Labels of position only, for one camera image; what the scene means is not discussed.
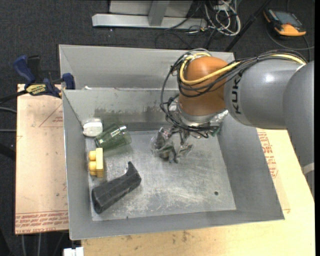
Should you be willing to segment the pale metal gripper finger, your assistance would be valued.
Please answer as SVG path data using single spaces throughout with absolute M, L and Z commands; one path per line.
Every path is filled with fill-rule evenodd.
M 155 156 L 166 157 L 167 152 L 164 151 L 165 139 L 163 137 L 164 129 L 160 128 L 157 132 L 157 135 L 154 136 L 151 140 L 151 150 Z
M 188 143 L 180 145 L 177 152 L 175 153 L 174 161 L 179 162 L 182 158 L 186 157 L 191 152 L 193 147 L 193 144 Z

